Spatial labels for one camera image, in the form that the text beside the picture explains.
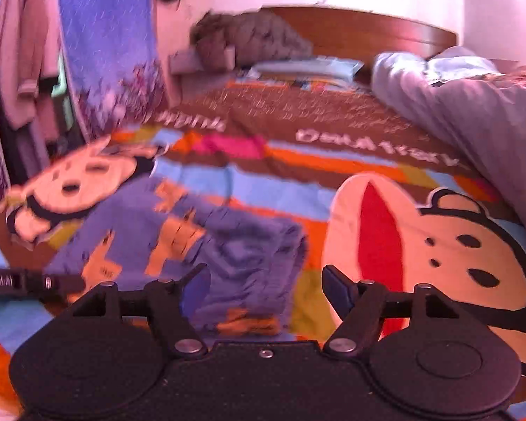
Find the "red monkey mouth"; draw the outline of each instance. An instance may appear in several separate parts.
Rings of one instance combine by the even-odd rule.
[[[403,246],[391,210],[373,183],[369,182],[360,205],[360,236],[357,261],[362,278],[374,280],[391,291],[403,291]],[[400,330],[403,320],[387,319],[385,336]]]

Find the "wooden headboard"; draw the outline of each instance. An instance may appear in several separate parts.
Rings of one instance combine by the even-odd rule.
[[[388,15],[318,6],[263,9],[281,16],[312,41],[316,55],[362,60],[368,67],[381,52],[405,51],[430,58],[457,44],[453,32]]]

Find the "round black pad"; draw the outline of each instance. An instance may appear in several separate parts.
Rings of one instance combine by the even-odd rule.
[[[476,333],[449,325],[407,328],[375,344],[375,380],[422,414],[461,417],[502,408],[520,378],[518,357],[487,329]]]
[[[139,398],[163,368],[146,330],[102,318],[49,326],[10,363],[10,380],[27,408],[62,419],[105,414]]]

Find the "cartoon monkey face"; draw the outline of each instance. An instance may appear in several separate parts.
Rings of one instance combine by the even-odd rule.
[[[10,232],[35,244],[65,221],[82,219],[122,184],[150,174],[167,147],[147,144],[107,147],[99,139],[47,168],[8,197],[18,203],[7,215]]]
[[[323,265],[392,291],[430,283],[508,343],[526,375],[526,252],[479,203],[449,189],[418,208],[395,182],[354,175],[337,191]],[[335,322],[340,323],[332,311]],[[406,322],[392,320],[390,333]]]
[[[422,280],[457,301],[494,309],[526,307],[526,261],[487,226],[483,208],[448,190],[436,192],[432,201],[432,207],[418,210],[418,232],[406,241],[412,250],[404,264],[415,267],[406,273],[405,290]]]

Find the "purple fabric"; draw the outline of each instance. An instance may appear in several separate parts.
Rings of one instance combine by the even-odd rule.
[[[461,79],[429,86],[425,61],[409,53],[376,58],[373,93],[448,142],[501,192],[526,226],[526,79]]]
[[[191,220],[206,231],[183,261],[166,260],[161,277],[179,280],[199,263],[211,270],[211,289],[192,324],[207,333],[227,320],[230,308],[250,315],[273,315],[286,329],[292,288],[306,254],[301,227],[285,218],[263,218],[242,210],[215,206],[186,194],[170,213],[156,212],[155,193],[163,179],[138,178],[103,201],[51,261],[51,273],[81,273],[94,248],[111,230],[106,260],[122,266],[115,280],[121,290],[140,289],[152,280],[144,274],[162,224],[170,214]]]

